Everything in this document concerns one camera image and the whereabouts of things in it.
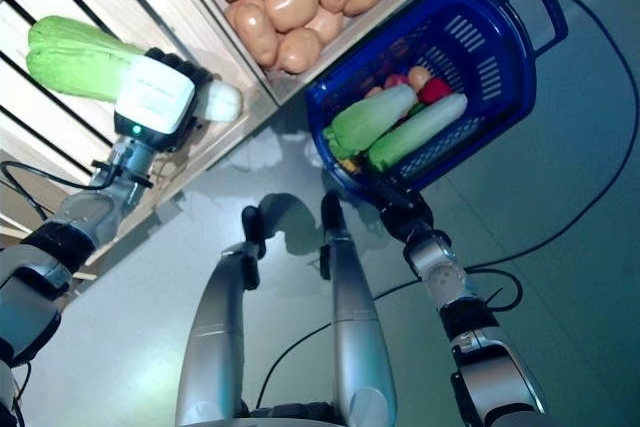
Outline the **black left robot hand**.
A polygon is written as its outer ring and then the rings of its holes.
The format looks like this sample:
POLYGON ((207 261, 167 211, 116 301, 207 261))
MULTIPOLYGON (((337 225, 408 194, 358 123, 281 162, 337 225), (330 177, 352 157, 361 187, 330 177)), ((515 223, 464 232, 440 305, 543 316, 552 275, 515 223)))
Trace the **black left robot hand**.
POLYGON ((207 69, 157 47, 134 57, 115 103, 116 133, 156 152, 179 148, 199 94, 212 80, 207 69))

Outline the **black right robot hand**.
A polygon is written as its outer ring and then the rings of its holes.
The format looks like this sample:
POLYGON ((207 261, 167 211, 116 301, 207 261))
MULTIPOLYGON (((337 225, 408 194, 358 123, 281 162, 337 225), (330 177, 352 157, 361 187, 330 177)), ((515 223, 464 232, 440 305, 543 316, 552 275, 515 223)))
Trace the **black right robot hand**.
POLYGON ((432 210, 417 191, 396 194, 382 204, 379 214, 387 232, 404 243, 415 230, 422 232, 434 227, 432 210))

